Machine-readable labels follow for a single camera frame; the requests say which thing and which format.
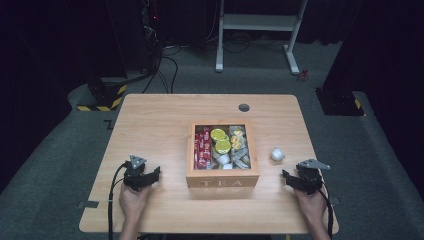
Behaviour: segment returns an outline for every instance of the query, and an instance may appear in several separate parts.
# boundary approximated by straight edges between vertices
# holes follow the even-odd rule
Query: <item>metal stand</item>
[[[265,31],[286,31],[292,32],[289,45],[284,45],[284,52],[287,56],[292,74],[300,73],[293,55],[293,47],[302,23],[308,0],[302,0],[300,10],[296,16],[277,15],[250,15],[250,14],[224,14],[224,0],[221,0],[219,17],[219,38],[216,54],[216,71],[224,70],[223,35],[224,29],[239,30],[265,30]]]

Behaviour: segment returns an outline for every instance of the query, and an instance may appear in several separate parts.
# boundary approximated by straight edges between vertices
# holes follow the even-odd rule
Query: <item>wrist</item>
[[[308,219],[306,218],[306,224],[309,232],[314,240],[327,240],[330,239],[328,236],[327,228],[322,219]]]
[[[124,224],[128,226],[138,226],[140,224],[141,217],[136,215],[125,216]]]
[[[120,240],[134,240],[137,238],[140,221],[136,218],[125,217],[122,225]]]

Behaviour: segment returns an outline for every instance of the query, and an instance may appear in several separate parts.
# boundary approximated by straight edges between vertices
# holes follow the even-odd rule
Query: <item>gray carpet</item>
[[[241,47],[226,44],[232,51]],[[164,55],[178,63],[174,93],[293,94],[298,98],[317,158],[332,167],[324,178],[330,194],[340,201],[334,207],[340,224],[334,239],[424,239],[423,201],[387,142],[366,95],[354,93],[366,116],[326,116],[321,110],[314,89],[325,81],[339,47],[295,45],[300,68],[310,72],[306,82],[291,75],[281,45],[275,43],[241,53],[224,52],[222,73],[215,72],[214,51],[169,48]],[[173,62],[163,59],[160,71],[170,91]],[[141,93],[148,81],[129,84],[125,94]],[[79,230],[83,209],[78,205],[88,199],[112,132],[105,120],[114,123],[119,108],[76,110],[85,89],[81,86],[69,94],[74,110],[44,139],[0,196],[0,239],[107,239],[106,233]],[[166,93],[158,76],[146,93]]]

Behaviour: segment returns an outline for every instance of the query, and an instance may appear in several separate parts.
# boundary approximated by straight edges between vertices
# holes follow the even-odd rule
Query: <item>wooden table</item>
[[[242,112],[240,104],[250,110]],[[188,189],[185,179],[187,137],[196,119],[250,119],[260,168],[255,188]],[[274,147],[286,154],[282,162],[270,157]],[[292,95],[129,94],[125,97],[80,229],[107,232],[109,188],[117,168],[134,154],[147,159],[146,173],[161,167],[154,184],[141,232],[300,234],[308,230],[291,187],[281,170],[293,174],[295,165],[316,159],[296,97]],[[123,177],[124,169],[118,174]],[[114,190],[115,232],[123,214],[119,188]],[[335,219],[333,232],[338,231]]]

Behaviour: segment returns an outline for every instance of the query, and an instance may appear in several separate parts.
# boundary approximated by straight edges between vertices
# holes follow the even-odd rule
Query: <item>hand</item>
[[[147,204],[147,197],[152,186],[147,186],[142,191],[134,191],[122,183],[119,204],[124,213],[125,220],[119,239],[136,239],[140,227],[141,216]]]
[[[299,201],[300,211],[308,225],[312,239],[330,239],[327,229],[323,223],[323,216],[327,208],[325,199],[317,191],[311,195],[305,192],[293,189]]]

